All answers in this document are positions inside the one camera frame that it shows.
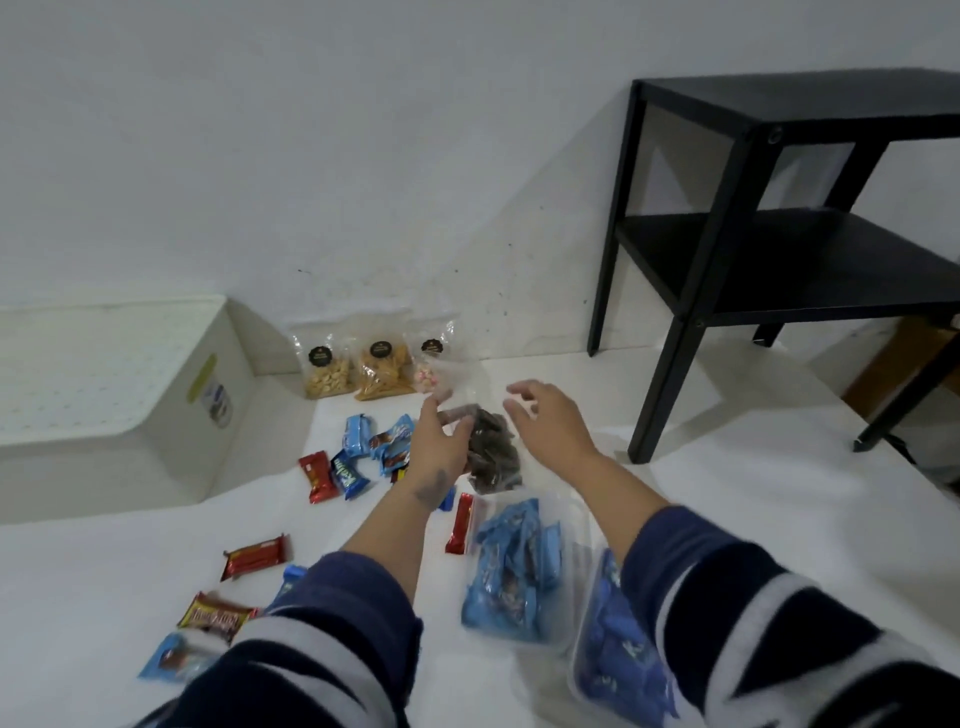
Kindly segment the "person's left hand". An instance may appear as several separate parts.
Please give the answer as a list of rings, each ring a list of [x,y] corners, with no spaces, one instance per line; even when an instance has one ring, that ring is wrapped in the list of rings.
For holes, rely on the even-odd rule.
[[[455,428],[440,425],[440,410],[451,395],[427,395],[414,426],[409,465],[401,481],[404,490],[427,512],[437,509],[456,480],[468,470],[474,426],[467,419]]]

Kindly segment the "person's right hand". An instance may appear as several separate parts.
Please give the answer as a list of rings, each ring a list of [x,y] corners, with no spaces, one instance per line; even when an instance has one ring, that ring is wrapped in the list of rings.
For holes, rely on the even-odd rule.
[[[537,379],[510,383],[506,390],[534,417],[529,454],[581,492],[591,466],[602,456],[576,402],[558,386]]]

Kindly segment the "clear bag of dark snacks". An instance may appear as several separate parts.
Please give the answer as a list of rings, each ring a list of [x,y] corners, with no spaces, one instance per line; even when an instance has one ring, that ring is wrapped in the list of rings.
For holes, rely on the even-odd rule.
[[[507,417],[492,409],[482,370],[457,365],[440,380],[439,389],[449,394],[443,406],[462,409],[473,418],[466,477],[481,496],[514,491],[523,487],[522,458]]]

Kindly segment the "person's left forearm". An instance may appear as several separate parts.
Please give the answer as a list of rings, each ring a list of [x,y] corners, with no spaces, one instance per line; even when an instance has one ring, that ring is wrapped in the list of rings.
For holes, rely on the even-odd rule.
[[[409,728],[424,633],[413,609],[444,472],[409,473],[179,697],[135,728]]]

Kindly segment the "person's right forearm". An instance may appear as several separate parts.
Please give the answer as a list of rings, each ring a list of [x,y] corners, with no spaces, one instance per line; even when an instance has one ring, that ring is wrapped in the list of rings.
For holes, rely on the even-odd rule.
[[[707,728],[960,728],[960,677],[597,452],[562,475]]]

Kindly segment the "clear bag of pink sweets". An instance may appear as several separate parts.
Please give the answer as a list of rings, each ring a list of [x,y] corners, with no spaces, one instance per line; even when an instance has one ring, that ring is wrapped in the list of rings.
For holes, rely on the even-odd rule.
[[[459,313],[411,318],[403,338],[417,392],[454,393],[467,385],[477,351]]]

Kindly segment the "clear bag of yellow chips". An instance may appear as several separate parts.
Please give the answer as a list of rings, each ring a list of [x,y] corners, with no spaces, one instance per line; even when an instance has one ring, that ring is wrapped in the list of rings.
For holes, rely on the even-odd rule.
[[[404,339],[405,312],[361,315],[354,330],[354,398],[371,402],[416,393],[409,347]]]

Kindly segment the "red candy bar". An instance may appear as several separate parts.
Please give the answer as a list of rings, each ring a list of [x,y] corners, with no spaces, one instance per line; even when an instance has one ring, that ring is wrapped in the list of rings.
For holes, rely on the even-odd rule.
[[[291,559],[290,538],[286,533],[234,550],[222,552],[224,559],[220,582],[236,580],[288,563]]]
[[[459,495],[457,509],[450,536],[444,547],[444,553],[464,555],[474,512],[474,495],[463,492]]]
[[[309,504],[322,504],[341,497],[340,487],[331,474],[329,455],[324,450],[301,456],[297,464],[310,486]]]

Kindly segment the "clear bag of peanuts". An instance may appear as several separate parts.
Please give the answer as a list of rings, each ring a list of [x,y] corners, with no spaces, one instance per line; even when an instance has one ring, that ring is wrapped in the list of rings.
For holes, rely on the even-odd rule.
[[[290,338],[307,400],[355,392],[354,337],[342,323],[295,323],[290,326]]]

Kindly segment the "clear bag of blue packets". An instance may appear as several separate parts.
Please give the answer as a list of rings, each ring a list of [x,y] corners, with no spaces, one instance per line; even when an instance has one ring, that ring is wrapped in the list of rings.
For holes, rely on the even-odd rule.
[[[460,624],[478,639],[563,653],[579,621],[591,545],[589,514],[572,496],[533,489],[475,495]]]
[[[568,686],[596,718],[615,728],[670,728],[680,719],[674,680],[620,588],[620,570],[604,546],[594,560]]]

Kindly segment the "black side table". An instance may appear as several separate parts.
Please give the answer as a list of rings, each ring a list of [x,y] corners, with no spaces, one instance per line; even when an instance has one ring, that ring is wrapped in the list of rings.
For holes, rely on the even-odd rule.
[[[650,106],[731,140],[708,212],[626,213]],[[586,343],[595,356],[624,250],[673,315],[630,461],[651,461],[708,329],[756,325],[769,348],[790,323],[960,313],[960,264],[852,212],[891,143],[956,139],[960,71],[633,80]],[[760,210],[787,147],[832,144],[852,149],[822,205]]]

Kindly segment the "brown and yellow candy bar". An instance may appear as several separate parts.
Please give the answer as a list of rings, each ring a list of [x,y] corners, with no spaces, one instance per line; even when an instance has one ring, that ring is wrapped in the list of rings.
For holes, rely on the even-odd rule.
[[[228,601],[214,592],[198,591],[176,623],[178,629],[194,629],[230,645],[238,632],[256,618],[261,609]]]

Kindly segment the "white storage box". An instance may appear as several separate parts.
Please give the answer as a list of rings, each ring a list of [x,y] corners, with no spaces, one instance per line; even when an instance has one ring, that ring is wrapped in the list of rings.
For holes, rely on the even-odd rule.
[[[255,384],[224,296],[0,306],[0,526],[201,503]]]

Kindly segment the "brown wooden board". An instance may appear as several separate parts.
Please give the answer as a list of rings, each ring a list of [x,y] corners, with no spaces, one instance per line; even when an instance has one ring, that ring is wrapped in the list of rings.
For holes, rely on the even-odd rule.
[[[960,330],[922,317],[904,317],[893,336],[841,395],[865,421],[879,412]]]

